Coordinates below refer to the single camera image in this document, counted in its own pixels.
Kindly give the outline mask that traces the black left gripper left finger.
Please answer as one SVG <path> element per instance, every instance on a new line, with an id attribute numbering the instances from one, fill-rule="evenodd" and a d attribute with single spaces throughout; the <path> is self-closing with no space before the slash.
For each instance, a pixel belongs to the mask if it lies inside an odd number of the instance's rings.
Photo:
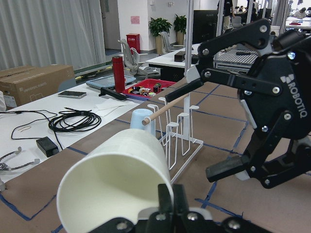
<path id="1" fill-rule="evenodd" d="M 173 214 L 173 204 L 168 187 L 165 184 L 158 185 L 158 201 L 160 214 Z"/>

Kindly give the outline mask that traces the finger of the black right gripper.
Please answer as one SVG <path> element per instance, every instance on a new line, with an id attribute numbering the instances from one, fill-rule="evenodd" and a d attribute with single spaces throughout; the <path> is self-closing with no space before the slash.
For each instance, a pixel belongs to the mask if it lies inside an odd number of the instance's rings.
<path id="1" fill-rule="evenodd" d="M 201 79 L 201 71 L 202 67 L 200 65 L 195 65 L 188 69 L 185 76 L 186 83 L 174 90 L 173 92 L 167 94 L 165 96 L 166 101 L 171 102 L 203 86 L 204 82 Z"/>
<path id="2" fill-rule="evenodd" d="M 248 156 L 234 156 L 206 168 L 206 177 L 209 182 L 218 181 L 245 170 L 250 162 Z"/>

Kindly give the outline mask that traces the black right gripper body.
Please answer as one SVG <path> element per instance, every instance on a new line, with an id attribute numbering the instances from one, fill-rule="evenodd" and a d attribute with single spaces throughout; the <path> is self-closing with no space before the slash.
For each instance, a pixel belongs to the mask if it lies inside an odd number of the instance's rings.
<path id="1" fill-rule="evenodd" d="M 242 172 L 273 188 L 311 169 L 311 38 L 289 30 L 269 41 L 261 19 L 205 41 L 198 47 L 201 79 L 236 88 L 254 131 Z M 245 75 L 213 68 L 213 56 L 231 45 L 263 50 Z"/>

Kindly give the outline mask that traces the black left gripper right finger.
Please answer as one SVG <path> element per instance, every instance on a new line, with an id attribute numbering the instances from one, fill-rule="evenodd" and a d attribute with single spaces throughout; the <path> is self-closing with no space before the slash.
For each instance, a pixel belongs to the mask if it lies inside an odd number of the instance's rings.
<path id="1" fill-rule="evenodd" d="M 189 205 L 186 197 L 186 192 L 182 184 L 173 185 L 174 193 L 174 213 L 176 215 L 183 215 L 189 211 Z"/>

